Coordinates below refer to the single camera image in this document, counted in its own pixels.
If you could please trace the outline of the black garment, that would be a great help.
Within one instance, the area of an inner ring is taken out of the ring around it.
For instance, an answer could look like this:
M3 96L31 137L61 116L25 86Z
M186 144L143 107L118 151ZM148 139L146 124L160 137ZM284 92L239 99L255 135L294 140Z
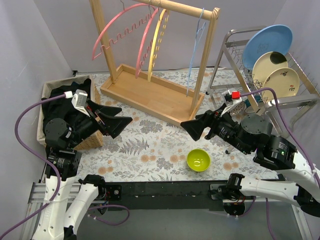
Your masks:
M48 81L43 86L41 99L45 100L47 98L53 98L68 91L75 93L76 90L85 91L87 93L87 97L90 99L92 93L91 86L92 80L87 75ZM72 100L70 98L60 98L51 102L43 103L41 109L42 127L40 129L43 132L45 131L47 123L54 118L63 119L74 129L78 128L81 121L86 118L85 114L73 107Z

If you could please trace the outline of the yellow hanger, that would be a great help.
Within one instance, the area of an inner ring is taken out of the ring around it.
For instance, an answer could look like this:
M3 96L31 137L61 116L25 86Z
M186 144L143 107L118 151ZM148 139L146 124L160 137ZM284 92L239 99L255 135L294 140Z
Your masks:
M170 11L164 8L158 17L158 21L157 21L154 35L153 35L153 39L152 39L150 56L149 56L148 73L147 73L147 81L148 82L151 82L153 70L155 67L155 62L158 57L160 45L162 43L162 38L165 35L169 16L170 16Z

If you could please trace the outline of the blue wire hanger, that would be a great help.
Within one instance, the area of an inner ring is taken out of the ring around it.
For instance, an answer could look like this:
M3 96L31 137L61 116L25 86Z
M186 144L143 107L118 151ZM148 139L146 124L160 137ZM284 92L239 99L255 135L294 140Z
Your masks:
M200 43L200 40L201 40L201 38L203 36L204 30L206 29L206 24L207 24L206 22L204 22L201 25L201 19L202 19L202 16L204 15L204 11L205 11L205 9L203 8L202 11L201 11L200 17L198 19L197 26L196 26L196 31L195 31L193 52L192 52L192 56L191 56L191 59L190 59L189 69L188 69L188 74L187 74L187 88L186 88L186 96L187 97L189 96L191 72L192 72L192 69L193 69L194 58L195 58L195 55L196 55L196 52L197 52L197 49L198 49L198 45Z

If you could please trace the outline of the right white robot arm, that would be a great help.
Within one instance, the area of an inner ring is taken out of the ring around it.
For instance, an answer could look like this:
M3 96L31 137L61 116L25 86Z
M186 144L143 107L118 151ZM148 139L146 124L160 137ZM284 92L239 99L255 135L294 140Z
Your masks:
M229 200L248 196L274 199L319 217L320 188L315 179L318 169L311 169L308 161L287 139L273 135L272 124L261 116L251 113L241 122L236 122L221 109L208 110L180 125L194 141L198 141L204 129L209 128L206 140L219 137L245 155L254 153L255 163L289 178L289 181L269 181L232 173L225 185L213 190L217 197Z

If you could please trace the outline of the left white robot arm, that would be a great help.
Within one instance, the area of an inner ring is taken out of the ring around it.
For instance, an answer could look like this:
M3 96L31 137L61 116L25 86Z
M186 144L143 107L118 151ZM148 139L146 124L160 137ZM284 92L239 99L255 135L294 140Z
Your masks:
M68 204L76 180L82 153L75 148L95 132L116 138L132 122L128 116L118 116L120 107L103 106L91 100L73 103L80 112L80 123L73 127L63 117L51 118L44 127L46 159L44 210L32 236L34 240L75 240L79 225L93 201L103 201L105 207L113 199L113 188L104 177L95 174L79 180L79 192Z

